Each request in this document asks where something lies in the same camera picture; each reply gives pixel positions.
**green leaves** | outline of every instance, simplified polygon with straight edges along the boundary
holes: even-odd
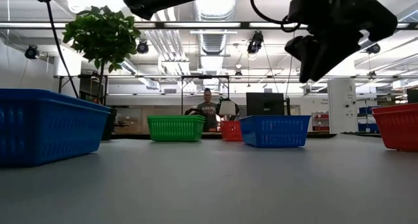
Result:
[[[140,31],[135,17],[125,18],[123,12],[112,12],[108,7],[79,12],[75,21],[65,26],[63,42],[73,40],[71,48],[84,53],[97,69],[111,63],[109,72],[121,69],[118,63],[135,55]]]

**blue plastic basket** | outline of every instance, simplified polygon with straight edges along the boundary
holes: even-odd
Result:
[[[242,140],[258,148],[304,146],[311,116],[249,116],[240,119]]]
[[[36,166],[99,149],[109,107],[39,89],[0,89],[0,165]]]

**gray t-shirt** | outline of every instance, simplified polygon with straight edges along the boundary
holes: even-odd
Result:
[[[216,104],[215,103],[201,103],[197,105],[198,110],[202,110],[208,116],[208,122],[206,122],[209,128],[217,127],[216,120]]]

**plant stem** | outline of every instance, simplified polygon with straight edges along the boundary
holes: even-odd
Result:
[[[97,101],[99,103],[102,103],[102,100],[101,100],[100,96],[101,96],[101,93],[102,93],[102,80],[103,80],[104,71],[105,71],[105,61],[102,60],[100,75],[99,75],[99,91],[97,92],[97,98],[98,98]]]

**gray table surface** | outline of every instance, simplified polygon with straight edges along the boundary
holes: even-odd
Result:
[[[0,223],[418,223],[418,153],[346,135],[281,150],[113,140],[0,169]]]

